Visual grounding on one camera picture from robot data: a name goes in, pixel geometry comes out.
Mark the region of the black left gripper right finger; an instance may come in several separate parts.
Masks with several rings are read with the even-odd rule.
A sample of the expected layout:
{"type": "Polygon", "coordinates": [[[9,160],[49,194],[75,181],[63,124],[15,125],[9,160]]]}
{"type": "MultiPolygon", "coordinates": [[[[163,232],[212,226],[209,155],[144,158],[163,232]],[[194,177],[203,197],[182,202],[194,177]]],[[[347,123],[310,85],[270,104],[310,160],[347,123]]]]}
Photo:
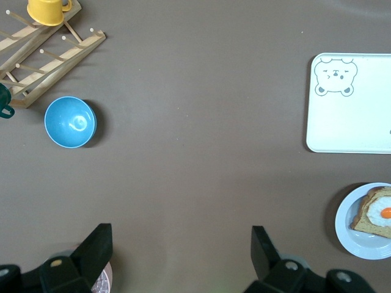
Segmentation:
{"type": "Polygon", "coordinates": [[[325,292],[326,280],[293,258],[283,258],[263,226],[251,231],[251,260],[257,274],[246,292],[325,292]]]}

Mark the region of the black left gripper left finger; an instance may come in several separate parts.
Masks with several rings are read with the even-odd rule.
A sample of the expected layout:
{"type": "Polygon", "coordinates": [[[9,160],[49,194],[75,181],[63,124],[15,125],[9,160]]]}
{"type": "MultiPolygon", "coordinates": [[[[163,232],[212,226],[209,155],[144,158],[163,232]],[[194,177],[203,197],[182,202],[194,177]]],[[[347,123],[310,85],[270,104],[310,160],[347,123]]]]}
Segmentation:
{"type": "Polygon", "coordinates": [[[56,256],[40,266],[43,292],[91,292],[112,254],[112,225],[101,223],[70,256],[56,256]]]}

